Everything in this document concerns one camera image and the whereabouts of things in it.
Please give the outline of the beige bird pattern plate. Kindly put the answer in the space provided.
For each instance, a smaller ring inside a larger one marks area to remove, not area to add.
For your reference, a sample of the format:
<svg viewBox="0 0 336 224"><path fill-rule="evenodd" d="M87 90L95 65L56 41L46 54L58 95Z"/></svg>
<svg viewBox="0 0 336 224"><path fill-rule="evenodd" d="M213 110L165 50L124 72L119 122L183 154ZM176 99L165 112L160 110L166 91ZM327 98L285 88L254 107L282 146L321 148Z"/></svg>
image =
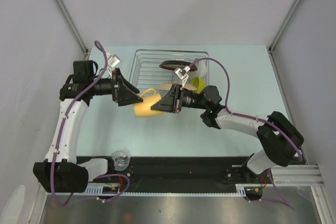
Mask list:
<svg viewBox="0 0 336 224"><path fill-rule="evenodd" d="M156 88L158 90L165 90L165 91L169 91L172 87L172 85L174 84L178 84L178 82L166 82L166 83L162 83L159 84ZM194 85L187 83L183 86L183 88L187 89L187 90L191 90L191 91L195 91L197 90L197 87L195 87Z"/></svg>

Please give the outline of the yellow mug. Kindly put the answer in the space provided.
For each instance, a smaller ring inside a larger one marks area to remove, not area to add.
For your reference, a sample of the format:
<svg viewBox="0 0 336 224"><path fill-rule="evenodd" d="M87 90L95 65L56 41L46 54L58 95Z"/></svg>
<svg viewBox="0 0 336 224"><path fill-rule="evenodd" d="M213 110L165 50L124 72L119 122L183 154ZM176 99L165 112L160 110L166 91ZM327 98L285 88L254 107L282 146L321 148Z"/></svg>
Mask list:
<svg viewBox="0 0 336 224"><path fill-rule="evenodd" d="M136 117L144 118L151 116L159 116L163 114L163 111L152 110L151 106L161 100L161 95L156 92L155 89L145 90L140 97L143 99L140 103L133 105L134 114Z"/></svg>

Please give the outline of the chrome wire dish rack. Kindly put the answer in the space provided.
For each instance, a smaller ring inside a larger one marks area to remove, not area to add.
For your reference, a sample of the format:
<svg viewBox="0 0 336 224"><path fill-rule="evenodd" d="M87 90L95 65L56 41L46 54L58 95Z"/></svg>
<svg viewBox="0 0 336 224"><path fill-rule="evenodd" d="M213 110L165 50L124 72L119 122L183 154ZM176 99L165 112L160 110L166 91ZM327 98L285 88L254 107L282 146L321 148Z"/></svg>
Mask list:
<svg viewBox="0 0 336 224"><path fill-rule="evenodd" d="M153 88L161 96L167 94L166 90L158 87L163 83L178 82L178 77L172 70L160 68L160 64L167 60L193 62L198 58L208 57L206 51L192 50L164 50L164 49L138 49L135 51L128 81L140 93Z"/></svg>

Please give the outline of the lime green bowl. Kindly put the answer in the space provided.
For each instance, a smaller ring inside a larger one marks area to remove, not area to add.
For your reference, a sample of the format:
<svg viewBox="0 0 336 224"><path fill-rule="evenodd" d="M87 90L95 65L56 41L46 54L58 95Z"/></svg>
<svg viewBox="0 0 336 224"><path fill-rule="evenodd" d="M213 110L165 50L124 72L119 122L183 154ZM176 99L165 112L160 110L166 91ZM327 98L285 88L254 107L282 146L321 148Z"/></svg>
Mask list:
<svg viewBox="0 0 336 224"><path fill-rule="evenodd" d="M206 87L206 84L205 82L203 81L203 79L199 78L199 77L195 77L193 80L192 80L192 83L191 83L195 88L195 92L197 94L200 94L204 88Z"/></svg>

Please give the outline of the red rimmed beige plate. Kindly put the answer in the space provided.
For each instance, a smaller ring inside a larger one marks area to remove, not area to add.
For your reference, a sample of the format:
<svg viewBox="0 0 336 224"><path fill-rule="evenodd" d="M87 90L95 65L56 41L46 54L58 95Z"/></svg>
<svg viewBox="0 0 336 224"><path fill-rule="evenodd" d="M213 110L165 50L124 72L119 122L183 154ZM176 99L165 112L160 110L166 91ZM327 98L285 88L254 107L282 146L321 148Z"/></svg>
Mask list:
<svg viewBox="0 0 336 224"><path fill-rule="evenodd" d="M177 68L184 69L185 67L189 66L191 63L187 61L181 60L166 60L160 63L159 67L165 70L175 70Z"/></svg>

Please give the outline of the clear glass cup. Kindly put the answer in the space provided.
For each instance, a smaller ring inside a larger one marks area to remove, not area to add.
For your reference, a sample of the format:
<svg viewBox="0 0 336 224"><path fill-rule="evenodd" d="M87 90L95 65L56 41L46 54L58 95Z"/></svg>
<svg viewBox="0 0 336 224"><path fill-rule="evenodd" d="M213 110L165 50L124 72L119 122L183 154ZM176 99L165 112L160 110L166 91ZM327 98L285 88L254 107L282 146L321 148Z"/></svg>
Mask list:
<svg viewBox="0 0 336 224"><path fill-rule="evenodd" d="M116 171L123 171L130 164L131 154L128 150L115 151L111 157Z"/></svg>

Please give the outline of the white bowl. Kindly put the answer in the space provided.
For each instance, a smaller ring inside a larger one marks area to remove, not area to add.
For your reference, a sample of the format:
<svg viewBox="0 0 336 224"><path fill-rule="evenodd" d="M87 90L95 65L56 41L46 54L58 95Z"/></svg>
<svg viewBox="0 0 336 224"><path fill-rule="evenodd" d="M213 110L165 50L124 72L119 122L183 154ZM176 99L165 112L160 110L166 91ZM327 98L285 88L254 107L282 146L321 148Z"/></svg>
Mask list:
<svg viewBox="0 0 336 224"><path fill-rule="evenodd" d="M197 66L196 77L198 78L205 77L208 71L206 60L200 60L195 65Z"/></svg>

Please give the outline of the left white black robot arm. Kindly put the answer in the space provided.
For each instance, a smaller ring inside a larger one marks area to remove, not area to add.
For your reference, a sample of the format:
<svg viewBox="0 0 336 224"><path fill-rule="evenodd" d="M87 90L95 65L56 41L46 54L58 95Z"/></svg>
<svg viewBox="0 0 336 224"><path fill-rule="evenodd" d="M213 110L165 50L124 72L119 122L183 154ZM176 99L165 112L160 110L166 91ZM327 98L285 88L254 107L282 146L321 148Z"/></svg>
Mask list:
<svg viewBox="0 0 336 224"><path fill-rule="evenodd" d="M106 157L92 157L77 162L77 144L83 118L90 101L109 95L118 106L140 103L140 91L129 83L119 68L109 78L98 79L92 60L75 61L73 74L60 89L60 112L55 135L42 162L36 162L33 173L49 193L82 193L89 182L100 177L105 182L115 178L116 169Z"/></svg>

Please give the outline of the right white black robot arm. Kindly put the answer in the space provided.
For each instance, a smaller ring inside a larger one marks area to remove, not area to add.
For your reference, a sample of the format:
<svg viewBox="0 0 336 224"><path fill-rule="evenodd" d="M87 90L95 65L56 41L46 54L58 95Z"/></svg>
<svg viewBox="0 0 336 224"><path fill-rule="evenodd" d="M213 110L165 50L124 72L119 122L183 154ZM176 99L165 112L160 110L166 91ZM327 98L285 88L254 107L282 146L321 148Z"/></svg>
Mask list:
<svg viewBox="0 0 336 224"><path fill-rule="evenodd" d="M280 112L267 116L233 112L221 105L222 97L216 86L206 86L201 93L186 90L179 84L171 86L168 93L151 110L179 113L182 108L203 109L201 119L208 127L241 132L259 139L262 149L250 156L242 169L243 179L254 183L262 172L275 165L286 167L298 157L303 159L300 147L303 136Z"/></svg>

